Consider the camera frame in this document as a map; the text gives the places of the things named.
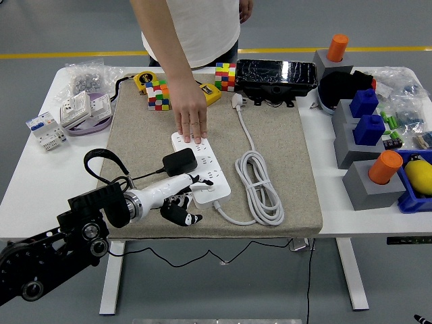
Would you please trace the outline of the person's left hand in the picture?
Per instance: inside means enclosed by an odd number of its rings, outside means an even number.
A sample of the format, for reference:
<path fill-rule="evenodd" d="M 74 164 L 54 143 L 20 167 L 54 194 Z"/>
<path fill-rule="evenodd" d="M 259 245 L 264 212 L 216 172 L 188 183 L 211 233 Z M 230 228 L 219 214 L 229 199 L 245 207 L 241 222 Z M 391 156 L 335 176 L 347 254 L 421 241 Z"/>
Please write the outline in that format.
<path fill-rule="evenodd" d="M 239 0 L 239 20 L 241 24 L 245 23 L 252 16 L 253 7 L 253 0 Z"/>

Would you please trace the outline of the person's right hand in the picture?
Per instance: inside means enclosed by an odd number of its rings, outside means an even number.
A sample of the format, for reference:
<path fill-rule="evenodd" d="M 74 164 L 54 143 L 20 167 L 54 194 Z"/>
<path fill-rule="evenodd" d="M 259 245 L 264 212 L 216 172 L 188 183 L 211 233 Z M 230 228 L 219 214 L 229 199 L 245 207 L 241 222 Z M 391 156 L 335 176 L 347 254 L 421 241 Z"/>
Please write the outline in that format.
<path fill-rule="evenodd" d="M 207 102 L 194 78 L 169 81 L 171 106 L 178 134 L 184 142 L 200 144 L 207 137 Z"/>

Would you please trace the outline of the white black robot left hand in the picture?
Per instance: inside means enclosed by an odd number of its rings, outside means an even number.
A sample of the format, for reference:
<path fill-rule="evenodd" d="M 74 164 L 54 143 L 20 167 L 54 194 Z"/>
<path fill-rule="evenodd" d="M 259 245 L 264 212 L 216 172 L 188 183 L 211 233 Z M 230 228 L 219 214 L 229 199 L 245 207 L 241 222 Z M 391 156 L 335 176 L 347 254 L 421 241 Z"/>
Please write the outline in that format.
<path fill-rule="evenodd" d="M 190 226 L 203 219 L 202 215 L 187 212 L 187 206 L 175 204 L 171 199 L 184 192 L 195 183 L 212 186 L 211 180 L 199 175 L 181 174 L 154 183 L 143 190 L 132 189 L 124 193 L 130 210 L 130 222 L 134 223 L 146 217 L 151 209 L 160 208 L 160 213 L 166 220 L 180 226 Z"/>

